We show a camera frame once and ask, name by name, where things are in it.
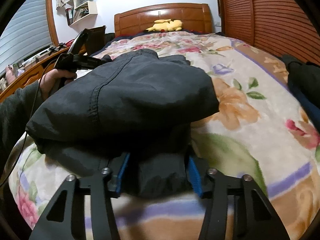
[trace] white roller blind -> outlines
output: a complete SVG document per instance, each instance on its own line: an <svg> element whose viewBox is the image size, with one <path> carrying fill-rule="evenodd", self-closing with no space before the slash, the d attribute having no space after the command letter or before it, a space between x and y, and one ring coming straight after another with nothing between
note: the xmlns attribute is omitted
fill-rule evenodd
<svg viewBox="0 0 320 240"><path fill-rule="evenodd" d="M0 72L50 44L45 0L26 0L0 37Z"/></svg>

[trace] window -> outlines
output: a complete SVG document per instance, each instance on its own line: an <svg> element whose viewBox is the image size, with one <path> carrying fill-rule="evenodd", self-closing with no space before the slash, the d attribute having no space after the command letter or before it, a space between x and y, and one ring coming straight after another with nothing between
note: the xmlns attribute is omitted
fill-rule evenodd
<svg viewBox="0 0 320 240"><path fill-rule="evenodd" d="M0 37L0 72L55 43L52 0L26 0Z"/></svg>

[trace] wooden window frame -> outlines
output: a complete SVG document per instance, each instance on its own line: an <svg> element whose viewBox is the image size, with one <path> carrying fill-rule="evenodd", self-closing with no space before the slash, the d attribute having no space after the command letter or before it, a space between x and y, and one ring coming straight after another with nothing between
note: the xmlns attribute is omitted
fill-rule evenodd
<svg viewBox="0 0 320 240"><path fill-rule="evenodd" d="M53 11L52 11L52 0L45 0L45 7L47 12L47 21L49 27L49 33L51 41L55 46L58 46L59 40L57 36L56 26L54 24Z"/></svg>

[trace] wooden wardrobe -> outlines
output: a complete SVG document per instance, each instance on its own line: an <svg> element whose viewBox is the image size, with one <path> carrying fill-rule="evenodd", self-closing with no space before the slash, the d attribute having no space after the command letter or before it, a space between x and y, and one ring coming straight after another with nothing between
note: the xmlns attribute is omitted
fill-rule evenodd
<svg viewBox="0 0 320 240"><path fill-rule="evenodd" d="M320 37L294 0L219 0L221 27L266 52L320 65Z"/></svg>

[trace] wooden desk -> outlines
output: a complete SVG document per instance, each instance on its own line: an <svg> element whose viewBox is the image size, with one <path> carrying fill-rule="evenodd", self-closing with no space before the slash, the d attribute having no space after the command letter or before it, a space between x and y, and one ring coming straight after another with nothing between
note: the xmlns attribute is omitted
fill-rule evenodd
<svg viewBox="0 0 320 240"><path fill-rule="evenodd" d="M58 58L58 56L67 52L69 49L64 48L60 51L51 54L49 57L39 61L37 64L26 70L23 74L18 76L1 94L0 94L0 103L5 100L8 96L12 95L18 88L24 88L25 86L31 84L37 79L41 78L44 69L52 61ZM47 68L46 72L52 70L54 67L54 62Z"/></svg>

